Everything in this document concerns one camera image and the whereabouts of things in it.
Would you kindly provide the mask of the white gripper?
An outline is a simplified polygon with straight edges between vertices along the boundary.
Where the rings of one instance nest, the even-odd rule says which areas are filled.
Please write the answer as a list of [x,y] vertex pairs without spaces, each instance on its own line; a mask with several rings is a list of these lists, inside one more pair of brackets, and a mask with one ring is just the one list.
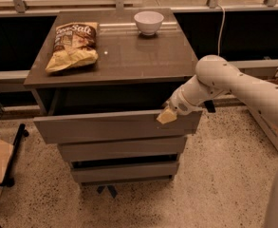
[[188,115],[197,111],[199,106],[209,99],[209,88],[194,76],[174,91],[168,100],[168,106],[157,117],[161,124],[177,119],[177,115]]

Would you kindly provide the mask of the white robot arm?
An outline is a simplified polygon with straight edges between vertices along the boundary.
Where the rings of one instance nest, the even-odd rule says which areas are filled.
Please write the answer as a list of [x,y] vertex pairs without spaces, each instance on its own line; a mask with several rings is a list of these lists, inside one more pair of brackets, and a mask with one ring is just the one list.
[[[197,111],[202,103],[223,93],[231,93],[278,128],[278,85],[247,75],[217,55],[205,56],[197,62],[195,75],[165,102],[158,121],[173,122],[179,115]],[[264,228],[278,228],[278,170],[269,195]]]

